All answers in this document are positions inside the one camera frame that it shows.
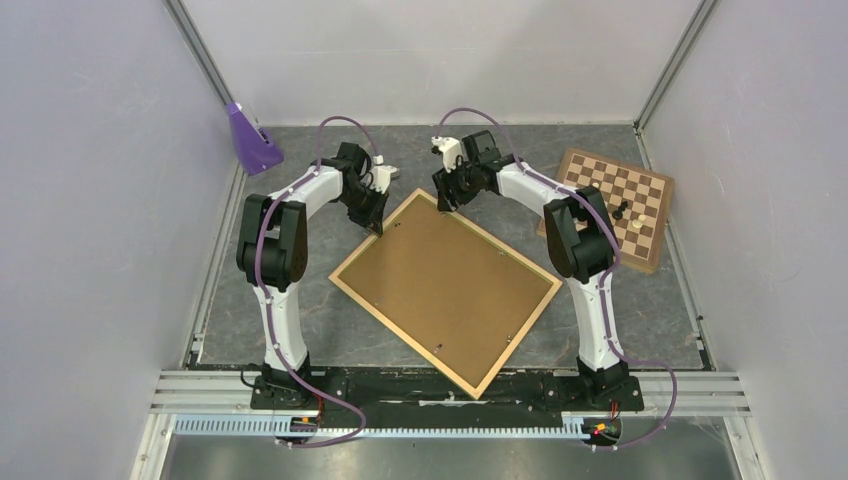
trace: gray mat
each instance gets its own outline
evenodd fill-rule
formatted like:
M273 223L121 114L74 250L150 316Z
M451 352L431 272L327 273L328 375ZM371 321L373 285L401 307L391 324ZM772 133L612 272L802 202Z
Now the gray mat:
M461 137L480 126L446 127L444 134ZM282 145L283 165L248 178L243 197L279 190L303 174L315 158L314 127L273 128ZM440 168L439 157L429 153L428 126L371 127L386 163L401 169L392 182L386 214L416 188L435 195L430 176ZM580 148L626 163L641 165L632 128L624 125L525 125L509 131L520 155L536 170L553 176L565 150ZM324 157L335 154L341 141L365 144L353 127L328 127ZM496 134L506 153L506 141ZM235 225L241 222L236 216ZM535 233L539 217L515 201L485 192L460 212L532 261L555 272L544 239ZM315 365L424 366L412 348L333 286L328 275L364 240L364 231L351 223L342 205L328 205L309 221L309 266L300 289L303 336ZM207 320L200 363L261 363L264 334L259 304L244 274L236 268L238 231L230 236L223 267ZM613 306L621 344L636 358L662 358L677 368L702 366L692 324L667 247L652 275L622 267L613 279ZM539 317L507 362L514 367L574 367L578 349L577 319L568 288L563 287Z

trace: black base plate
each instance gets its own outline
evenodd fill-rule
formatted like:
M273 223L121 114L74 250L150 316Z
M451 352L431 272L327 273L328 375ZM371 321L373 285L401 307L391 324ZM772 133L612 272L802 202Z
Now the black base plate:
M310 383L335 397L342 392L345 401L365 412L369 428L561 427L561 412L608 412L612 400L619 402L621 411L644 409L635 377L628 378L611 395L605 394L604 401L591 404L585 396L577 394L585 388L580 377L554 376L550 370L503 369L478 400L480 403L461 407L421 406L422 401L474 400L432 368L312 367ZM314 397L297 406L287 405L282 397L271 403L267 396L254 392L253 397L251 408L254 409L315 410L318 407ZM254 402L258 397L261 403ZM323 403L323 427L359 425L359 417L349 410L332 402Z

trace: metal rail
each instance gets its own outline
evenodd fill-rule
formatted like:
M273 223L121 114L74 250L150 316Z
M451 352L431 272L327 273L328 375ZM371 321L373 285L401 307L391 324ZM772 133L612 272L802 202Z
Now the metal rail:
M257 372L245 372L250 382ZM558 376L573 372L555 373ZM671 380L665 372L635 372L642 388L645 410L622 416L662 416L671 401ZM678 372L675 417L748 417L751 410L739 377L732 372ZM239 372L165 371L159 379L150 413L268 415L250 408L252 392L239 380ZM461 405L462 401L444 404ZM317 411L274 411L274 415L317 415ZM567 412L576 417L604 416L599 412Z

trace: chessboard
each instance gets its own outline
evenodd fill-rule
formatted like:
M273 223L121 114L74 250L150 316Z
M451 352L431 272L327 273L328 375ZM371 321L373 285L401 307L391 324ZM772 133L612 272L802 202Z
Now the chessboard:
M674 190L672 178L570 148L565 152L556 180L571 187L598 188L607 204L622 263L645 273L656 271ZM617 210L620 219L614 218ZM545 236L544 220L536 233Z

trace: wooden frame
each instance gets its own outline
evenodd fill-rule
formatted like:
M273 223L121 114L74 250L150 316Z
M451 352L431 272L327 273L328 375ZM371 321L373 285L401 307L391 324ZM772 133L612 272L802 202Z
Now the wooden frame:
M424 190L418 189L412 193L403 203L394 211L391 215L384 221L384 226L388 228L389 225L394 223L394 219L398 217L416 198L423 197L427 199L434 206L436 205L436 199L429 195ZM540 266L536 265L532 261L530 261L525 256L518 253L516 250L511 248L509 245L503 243L498 240L490 233L486 232L467 218L459 215L457 213L449 214L459 222L461 222L464 226L471 229L477 235L479 235L482 239L492 243L498 249L500 249L504 254L511 256L514 260L521 263L523 266L530 269L532 272L536 273L540 277L542 277L546 282L551 284L550 289L545 294L544 298L539 302L536 308L533 310L532 314L529 318L524 322L521 326L517 334L512 338L504 351L498 357L497 361L491 367L491 369L485 374L483 380L477 384L472 385L464 378L462 378L459 374L457 374L453 369L451 369L448 365L443 363L439 358L437 358L433 352L429 349L425 348L423 345L418 343L413 337L407 334L402 328L400 328L396 323L394 323L390 318L386 317L380 310L371 305L365 298L359 295L356 291L354 291L349 285L347 285L343 280L340 279L340 274L363 252L365 252L376 240L377 236L371 235L362 242L359 247L357 247L353 253L350 254L342 263L338 266L338 268L330 274L330 281L333 282L336 286L338 286L342 291L347 293L354 301L356 301L359 305L362 306L365 310L367 310L371 315L373 315L377 320L379 320L383 325L389 328L392 332L394 332L397 336L399 336L404 342L409 344L412 348L415 349L419 354L421 354L424 358L427 359L430 363L432 363L436 368L438 368L441 372L448 376L454 383L456 383L460 388L462 388L466 393L468 393L473 398L479 398L483 392L486 390L486 387L489 386L492 379L494 379L495 375L498 371L503 367L504 363L506 363L507 359L512 355L515 351L518 344L527 335L527 332L530 330L530 327L536 322L536 319L539 318L542 311L544 311L545 307L550 303L553 296L562 286L562 280L550 274L546 270L542 269Z
M662 197L660 198L660 206L657 212L657 223L656 223L656 231L653 236L653 242L651 245L651 253L647 259L640 258L636 255L632 255L626 252L621 253L621 262L628 267L635 268L643 273L654 273L657 270L660 262L660 255L663 250L663 243L665 241L665 226L668 223L668 213L671 208L671 195L674 192L674 179L663 175L661 173L657 173L651 170L647 170L638 165L631 165L629 163L622 163L618 160L613 160L609 157L605 157L603 155L598 155L596 153L587 152L585 150L579 150L576 148L569 148L565 151L565 155L562 157L562 161L559 164L559 168L557 169L556 177L554 178L557 182L563 183L565 185L569 185L566 183L565 176L568 172L568 166L571 164L572 159L575 155L579 155L586 158L591 158L594 160L599 160L608 165L615 165L620 168L624 168L626 170L631 170L634 172L638 172L642 175L647 175L649 177L658 178L665 182L665 188L663 189ZM539 221L539 225L536 227L536 234L540 237L547 237L547 232L545 232L545 220L542 219Z

